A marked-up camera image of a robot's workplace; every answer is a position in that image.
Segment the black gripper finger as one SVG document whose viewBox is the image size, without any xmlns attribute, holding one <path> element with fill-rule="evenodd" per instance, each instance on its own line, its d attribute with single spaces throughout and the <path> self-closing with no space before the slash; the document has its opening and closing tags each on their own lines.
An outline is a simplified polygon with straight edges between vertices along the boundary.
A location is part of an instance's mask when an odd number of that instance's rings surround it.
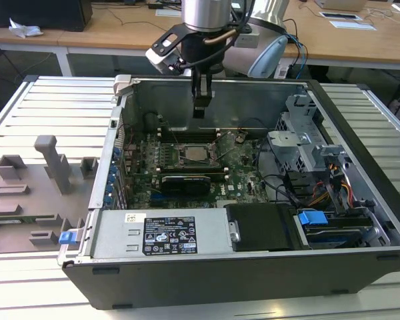
<svg viewBox="0 0 400 320">
<path fill-rule="evenodd" d="M 200 71 L 198 67 L 194 67 L 191 70 L 191 92 L 194 99 L 199 96 L 200 93 Z"/>
<path fill-rule="evenodd" d="M 193 117 L 195 119 L 203 119 L 205 116 L 205 109 L 213 98 L 211 84 L 212 75 L 200 75 L 200 93 L 196 99 L 193 98 Z"/>
</svg>

